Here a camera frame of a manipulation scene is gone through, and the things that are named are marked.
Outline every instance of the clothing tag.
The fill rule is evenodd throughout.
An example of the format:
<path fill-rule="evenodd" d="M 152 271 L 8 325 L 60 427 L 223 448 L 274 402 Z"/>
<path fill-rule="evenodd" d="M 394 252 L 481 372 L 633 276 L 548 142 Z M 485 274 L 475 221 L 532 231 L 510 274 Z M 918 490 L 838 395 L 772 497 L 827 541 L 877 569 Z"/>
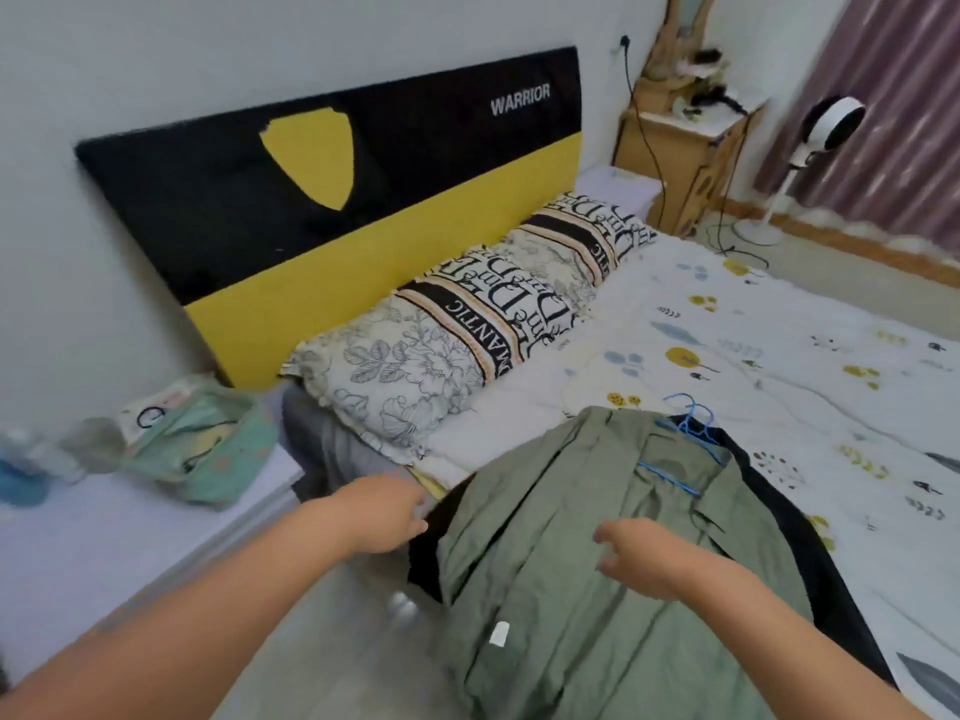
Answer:
<path fill-rule="evenodd" d="M 505 621 L 498 621 L 493 627 L 493 633 L 489 636 L 489 643 L 502 647 L 507 643 L 507 632 L 510 631 L 510 624 Z"/>

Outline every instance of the forearm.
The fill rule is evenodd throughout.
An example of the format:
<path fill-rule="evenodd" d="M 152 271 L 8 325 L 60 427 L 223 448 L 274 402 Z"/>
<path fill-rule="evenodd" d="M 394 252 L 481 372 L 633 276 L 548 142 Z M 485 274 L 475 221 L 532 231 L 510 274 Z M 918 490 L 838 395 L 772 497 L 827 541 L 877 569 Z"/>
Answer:
<path fill-rule="evenodd" d="M 79 641 L 0 701 L 0 718 L 209 718 L 270 632 L 351 553 L 328 499 L 113 631 Z"/>
<path fill-rule="evenodd" d="M 732 560 L 704 556 L 680 599 L 733 654 L 778 720 L 927 717 Z"/>

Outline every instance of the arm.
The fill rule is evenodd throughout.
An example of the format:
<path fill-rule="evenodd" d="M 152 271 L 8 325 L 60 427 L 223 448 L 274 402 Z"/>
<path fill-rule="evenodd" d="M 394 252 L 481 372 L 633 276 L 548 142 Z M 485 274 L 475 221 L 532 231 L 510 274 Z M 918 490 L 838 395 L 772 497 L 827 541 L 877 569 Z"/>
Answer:
<path fill-rule="evenodd" d="M 0 698 L 0 720 L 206 720 L 287 612 L 355 553 L 424 532 L 416 484 L 365 477 L 304 503 L 114 631 L 82 638 Z"/>
<path fill-rule="evenodd" d="M 628 589 L 690 607 L 723 642 L 777 720 L 924 720 L 906 698 L 734 561 L 652 520 L 604 522 L 600 570 Z"/>

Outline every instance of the baseboard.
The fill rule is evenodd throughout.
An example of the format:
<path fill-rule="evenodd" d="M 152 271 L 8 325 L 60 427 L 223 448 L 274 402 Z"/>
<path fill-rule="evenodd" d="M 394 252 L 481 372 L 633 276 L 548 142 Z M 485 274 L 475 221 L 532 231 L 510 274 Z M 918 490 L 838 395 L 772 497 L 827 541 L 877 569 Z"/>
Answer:
<path fill-rule="evenodd" d="M 735 199 L 726 200 L 726 214 L 739 219 L 759 220 L 762 207 Z M 960 268 L 941 265 L 923 255 L 900 252 L 877 241 L 854 237 L 838 229 L 824 229 L 787 215 L 774 215 L 773 224 L 784 232 L 851 255 L 859 255 L 899 271 L 960 289 Z"/>

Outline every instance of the hand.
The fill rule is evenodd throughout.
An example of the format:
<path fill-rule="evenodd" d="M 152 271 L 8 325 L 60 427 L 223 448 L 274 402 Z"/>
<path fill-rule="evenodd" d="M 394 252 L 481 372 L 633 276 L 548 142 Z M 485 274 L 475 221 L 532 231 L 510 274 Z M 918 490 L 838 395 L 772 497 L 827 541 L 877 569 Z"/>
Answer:
<path fill-rule="evenodd" d="M 650 518 L 605 520 L 593 534 L 597 544 L 609 544 L 598 569 L 627 589 L 661 601 L 682 598 L 686 581 L 714 554 L 687 542 Z"/>
<path fill-rule="evenodd" d="M 426 491 L 409 478 L 361 477 L 327 499 L 342 520 L 351 553 L 388 553 L 426 531 L 426 520 L 414 517 Z"/>

